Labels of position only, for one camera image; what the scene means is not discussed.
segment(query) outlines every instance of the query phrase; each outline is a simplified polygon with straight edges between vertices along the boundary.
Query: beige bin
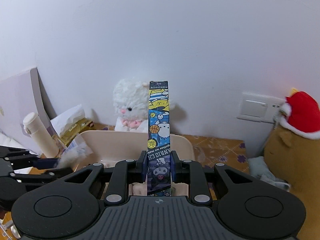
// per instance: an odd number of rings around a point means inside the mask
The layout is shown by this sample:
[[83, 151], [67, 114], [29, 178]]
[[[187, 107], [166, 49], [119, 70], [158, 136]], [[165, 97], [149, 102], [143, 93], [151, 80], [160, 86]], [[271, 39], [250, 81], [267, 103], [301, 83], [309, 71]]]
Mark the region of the beige bin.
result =
[[[93, 154], [81, 162], [78, 169], [96, 162], [103, 163], [105, 167], [114, 167], [122, 160], [137, 160], [141, 151], [147, 150], [147, 133], [89, 130], [81, 133], [81, 136], [92, 149]], [[195, 160], [193, 147], [186, 138], [171, 134], [170, 143], [171, 150], [177, 151], [181, 160]], [[188, 195], [187, 184], [173, 183], [173, 185], [175, 195]], [[143, 188], [145, 190], [142, 190], [142, 194], [137, 195], [146, 195], [147, 188], [145, 185]]]

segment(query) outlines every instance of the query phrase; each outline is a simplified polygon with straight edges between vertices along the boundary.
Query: basketball illustration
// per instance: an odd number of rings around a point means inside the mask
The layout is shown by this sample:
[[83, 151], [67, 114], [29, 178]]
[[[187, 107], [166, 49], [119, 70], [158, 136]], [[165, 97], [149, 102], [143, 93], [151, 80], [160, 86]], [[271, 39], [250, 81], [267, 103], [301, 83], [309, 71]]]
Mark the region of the basketball illustration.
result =
[[158, 133], [160, 131], [160, 128], [157, 124], [153, 124], [150, 126], [150, 132], [151, 133]]

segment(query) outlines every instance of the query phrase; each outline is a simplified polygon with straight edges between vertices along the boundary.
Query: tissue box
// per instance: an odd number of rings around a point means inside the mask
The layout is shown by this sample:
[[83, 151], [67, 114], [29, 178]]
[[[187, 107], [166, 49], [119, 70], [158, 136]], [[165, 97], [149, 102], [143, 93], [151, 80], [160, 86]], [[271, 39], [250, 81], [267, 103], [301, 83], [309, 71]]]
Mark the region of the tissue box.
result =
[[88, 130], [95, 130], [95, 126], [92, 120], [83, 118], [74, 123], [61, 137], [60, 140], [66, 145], [72, 142], [78, 133], [82, 133]]

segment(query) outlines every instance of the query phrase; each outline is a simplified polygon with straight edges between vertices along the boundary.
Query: wall outlet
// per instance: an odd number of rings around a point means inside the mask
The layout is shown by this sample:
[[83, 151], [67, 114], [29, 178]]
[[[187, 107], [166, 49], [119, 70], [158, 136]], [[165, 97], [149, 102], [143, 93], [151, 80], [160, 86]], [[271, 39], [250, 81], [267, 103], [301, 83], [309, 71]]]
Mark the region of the wall outlet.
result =
[[274, 123], [284, 99], [252, 93], [242, 93], [238, 118]]

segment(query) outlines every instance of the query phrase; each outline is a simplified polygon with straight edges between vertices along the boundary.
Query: white sheep plush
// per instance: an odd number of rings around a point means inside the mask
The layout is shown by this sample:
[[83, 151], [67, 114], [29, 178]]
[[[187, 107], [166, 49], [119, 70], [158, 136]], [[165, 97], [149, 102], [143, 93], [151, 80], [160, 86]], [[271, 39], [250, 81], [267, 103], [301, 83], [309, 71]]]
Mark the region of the white sheep plush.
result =
[[113, 105], [119, 115], [115, 131], [148, 132], [149, 84], [120, 80], [113, 90]]

